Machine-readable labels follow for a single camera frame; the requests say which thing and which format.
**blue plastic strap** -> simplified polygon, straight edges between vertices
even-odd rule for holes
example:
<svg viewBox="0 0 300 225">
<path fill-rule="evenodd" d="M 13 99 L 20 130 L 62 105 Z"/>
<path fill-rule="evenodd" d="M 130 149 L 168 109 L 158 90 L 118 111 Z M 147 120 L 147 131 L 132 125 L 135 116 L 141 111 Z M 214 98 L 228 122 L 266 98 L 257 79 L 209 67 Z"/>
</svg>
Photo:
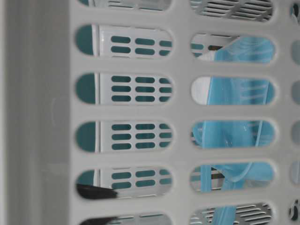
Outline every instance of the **blue plastic strap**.
<svg viewBox="0 0 300 225">
<path fill-rule="evenodd" d="M 239 182 L 231 182 L 227 179 L 224 179 L 222 190 L 242 189 L 244 182 L 244 180 Z M 236 206 L 216 208 L 212 219 L 212 225 L 233 225 L 235 221 L 235 212 Z"/>
</svg>

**blue plastic bag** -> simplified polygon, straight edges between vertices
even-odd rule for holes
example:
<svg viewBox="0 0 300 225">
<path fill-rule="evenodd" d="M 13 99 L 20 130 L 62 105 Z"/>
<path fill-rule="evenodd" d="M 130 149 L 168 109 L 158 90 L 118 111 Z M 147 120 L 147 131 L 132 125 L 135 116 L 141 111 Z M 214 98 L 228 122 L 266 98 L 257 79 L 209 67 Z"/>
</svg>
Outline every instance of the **blue plastic bag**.
<svg viewBox="0 0 300 225">
<path fill-rule="evenodd" d="M 270 62 L 274 55 L 274 45 L 261 37 L 240 37 L 230 46 L 218 50 L 215 61 L 225 62 Z M 253 91 L 244 91 L 253 87 Z M 259 91 L 260 98 L 255 98 Z M 264 105 L 274 95 L 273 87 L 265 80 L 212 78 L 207 105 Z M 268 123 L 259 122 L 258 130 L 253 131 L 251 121 L 205 121 L 193 128 L 197 144 L 203 148 L 263 146 L 273 138 L 273 129 Z M 272 180 L 273 171 L 266 163 L 240 163 L 201 166 L 201 191 L 211 191 L 211 168 L 224 175 L 222 190 L 241 189 L 246 180 Z M 233 225 L 235 206 L 217 208 L 213 225 Z"/>
</svg>

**vented plastic panel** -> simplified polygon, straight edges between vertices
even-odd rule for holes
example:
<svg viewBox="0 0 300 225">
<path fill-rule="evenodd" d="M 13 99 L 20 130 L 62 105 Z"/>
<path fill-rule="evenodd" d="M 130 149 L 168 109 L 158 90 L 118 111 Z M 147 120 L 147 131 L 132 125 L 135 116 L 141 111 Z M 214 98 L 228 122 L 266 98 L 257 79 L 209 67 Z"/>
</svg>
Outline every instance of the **vented plastic panel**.
<svg viewBox="0 0 300 225">
<path fill-rule="evenodd" d="M 162 11 L 169 8 L 171 0 L 90 0 L 90 4 L 101 8 Z"/>
<path fill-rule="evenodd" d="M 199 15 L 262 22 L 273 11 L 270 0 L 192 0 L 191 7 Z"/>
<path fill-rule="evenodd" d="M 172 85 L 163 76 L 100 73 L 102 105 L 160 105 L 171 96 Z"/>
<path fill-rule="evenodd" d="M 191 225 L 209 225 L 214 208 L 199 210 L 191 218 Z M 271 221 L 271 210 L 267 204 L 248 204 L 237 206 L 234 225 L 265 225 Z"/>
<path fill-rule="evenodd" d="M 170 77 L 174 95 L 172 101 L 164 105 L 97 105 L 87 106 L 76 96 L 71 96 L 70 118 L 72 134 L 83 121 L 149 121 L 157 120 L 170 124 L 174 129 L 172 148 L 164 151 L 108 152 L 107 154 L 83 154 L 76 144 L 70 153 L 70 186 L 74 186 L 77 176 L 91 168 L 137 168 L 143 166 L 166 167 L 173 176 L 170 192 L 162 197 L 117 199 L 111 201 L 83 201 L 75 193 L 70 197 L 70 223 L 78 224 L 84 219 L 112 215 L 140 215 L 145 212 L 164 211 L 176 225 L 187 224 L 190 215 L 197 209 L 207 209 L 226 205 L 267 202 L 274 210 L 273 224 L 289 224 L 288 207 L 292 195 L 299 190 L 288 178 L 288 168 L 298 156 L 298 149 L 291 137 L 291 127 L 299 119 L 299 109 L 291 98 L 291 86 L 297 81 L 298 66 L 289 57 L 291 43 L 299 37 L 299 30 L 292 25 L 289 9 L 293 1 L 273 0 L 274 15 L 269 22 L 222 19 L 196 16 L 189 1 L 173 0 L 166 12 L 152 13 L 135 10 L 111 10 L 108 8 L 87 8 L 76 1 L 70 1 L 70 39 L 86 23 L 105 24 L 105 27 L 127 26 L 131 28 L 156 28 L 166 30 L 171 37 L 172 53 L 167 57 L 158 56 L 153 60 L 141 60 L 135 55 L 135 46 L 130 46 L 132 56 L 128 58 L 87 57 L 71 45 L 71 86 L 87 71 L 124 74 L 160 74 Z M 214 63 L 196 60 L 190 51 L 190 43 L 195 34 L 228 34 L 257 36 L 263 34 L 276 44 L 276 57 L 268 65 L 240 65 Z M 128 37 L 116 32 L 118 36 Z M 155 43 L 161 39 L 152 37 Z M 276 94 L 270 105 L 262 106 L 207 106 L 197 105 L 190 96 L 192 82 L 201 76 L 226 76 L 268 79 L 274 83 Z M 275 140 L 271 146 L 259 150 L 199 150 L 190 140 L 190 130 L 201 120 L 267 120 L 275 127 Z M 190 174 L 198 165 L 225 164 L 233 162 L 267 162 L 274 167 L 273 182 L 266 188 L 232 191 L 215 191 L 201 195 L 192 190 Z"/>
</svg>

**white plastic grid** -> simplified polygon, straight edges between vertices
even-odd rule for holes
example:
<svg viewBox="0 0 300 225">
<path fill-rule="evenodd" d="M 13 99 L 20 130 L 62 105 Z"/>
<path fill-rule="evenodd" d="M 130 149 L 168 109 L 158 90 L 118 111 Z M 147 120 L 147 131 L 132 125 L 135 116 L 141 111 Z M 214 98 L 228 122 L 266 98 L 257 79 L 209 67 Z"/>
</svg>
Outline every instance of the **white plastic grid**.
<svg viewBox="0 0 300 225">
<path fill-rule="evenodd" d="M 101 105 L 160 105 L 172 96 L 170 81 L 158 75 L 100 73 L 99 81 Z"/>
<path fill-rule="evenodd" d="M 191 225 L 209 225 L 212 222 L 214 208 L 198 210 L 191 217 Z M 265 203 L 237 206 L 233 225 L 265 225 L 271 221 L 270 207 Z"/>
<path fill-rule="evenodd" d="M 270 0 L 192 0 L 198 15 L 265 22 L 272 17 Z"/>
<path fill-rule="evenodd" d="M 94 7 L 147 11 L 164 11 L 170 4 L 171 0 L 90 0 Z"/>
</svg>

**plastic basket wall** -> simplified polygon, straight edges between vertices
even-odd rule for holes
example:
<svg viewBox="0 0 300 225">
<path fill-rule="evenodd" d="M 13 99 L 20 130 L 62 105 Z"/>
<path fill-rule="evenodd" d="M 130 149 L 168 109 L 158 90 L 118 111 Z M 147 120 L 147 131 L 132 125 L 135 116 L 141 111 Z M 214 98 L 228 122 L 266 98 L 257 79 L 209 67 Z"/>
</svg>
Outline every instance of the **plastic basket wall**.
<svg viewBox="0 0 300 225">
<path fill-rule="evenodd" d="M 299 65 L 291 57 L 292 44 L 300 36 L 298 25 L 290 17 L 294 1 L 273 0 L 272 13 L 267 1 L 241 1 L 252 4 L 254 9 L 245 9 L 250 12 L 265 6 L 266 13 L 259 15 L 241 13 L 235 0 L 172 0 L 158 6 L 119 1 L 117 7 L 102 2 L 103 6 L 97 5 L 100 1 L 94 2 L 96 7 L 76 0 L 0 3 L 0 12 L 6 12 L 0 13 L 0 24 L 5 24 L 0 26 L 0 43 L 4 46 L 0 48 L 0 65 L 4 65 L 1 71 L 6 75 L 1 82 L 6 88 L 1 96 L 4 101 L 0 101 L 2 121 L 6 122 L 0 132 L 1 140 L 5 140 L 1 142 L 5 148 L 0 150 L 0 165 L 4 167 L 0 179 L 5 181 L 0 183 L 0 193 L 5 193 L 0 195 L 0 199 L 5 198 L 0 200 L 1 224 L 79 225 L 89 218 L 133 215 L 139 220 L 149 212 L 161 212 L 173 225 L 187 225 L 193 219 L 199 222 L 202 215 L 197 215 L 198 210 L 260 202 L 271 207 L 272 225 L 290 224 L 288 209 L 300 193 L 289 177 L 292 163 L 300 159 L 299 147 L 291 138 L 292 126 L 299 120 L 299 106 L 291 91 L 299 80 Z M 132 6 L 118 7 L 126 4 Z M 227 8 L 213 9 L 218 8 L 216 4 Z M 102 37 L 93 45 L 95 56 L 83 54 L 76 46 L 78 29 L 86 24 L 93 25 L 97 38 Z M 210 45 L 224 46 L 239 35 L 270 39 L 276 47 L 273 61 L 266 65 L 213 63 L 198 60 L 192 54 L 205 53 Z M 113 53 L 112 36 L 134 40 L 125 46 L 131 52 Z M 137 38 L 155 40 L 155 54 L 136 54 Z M 157 44 L 162 40 L 171 41 L 172 48 Z M 191 50 L 191 41 L 202 44 L 203 50 Z M 170 52 L 159 54 L 161 50 Z M 86 73 L 98 76 L 99 93 L 107 88 L 104 93 L 108 98 L 101 99 L 104 94 L 99 94 L 96 105 L 84 103 L 75 91 L 78 79 Z M 115 74 L 168 78 L 171 84 L 167 87 L 172 85 L 172 94 L 167 96 L 171 98 L 167 102 L 117 104 L 110 100 L 113 83 L 103 86 Z M 191 85 L 201 76 L 267 79 L 273 83 L 276 96 L 270 105 L 262 106 L 198 105 L 191 97 Z M 133 99 L 136 95 L 134 91 L 130 93 Z M 200 150 L 191 141 L 191 127 L 201 120 L 266 120 L 275 129 L 275 140 L 260 149 Z M 107 148 L 97 154 L 84 152 L 75 134 L 87 121 L 98 121 L 103 126 L 116 121 L 162 122 L 172 129 L 172 141 L 163 150 L 113 152 Z M 191 188 L 190 175 L 199 165 L 236 162 L 270 163 L 275 178 L 264 188 L 213 195 Z M 100 176 L 103 180 L 99 182 L 110 187 L 110 174 L 115 173 L 115 168 L 127 168 L 125 172 L 134 174 L 145 166 L 157 174 L 162 168 L 170 172 L 169 191 L 157 185 L 134 192 L 138 196 L 163 193 L 161 196 L 87 201 L 75 189 L 78 176 L 88 170 L 106 170 L 108 176 Z M 155 177 L 158 184 L 163 178 L 169 177 Z M 265 211 L 268 206 L 258 205 Z"/>
</svg>

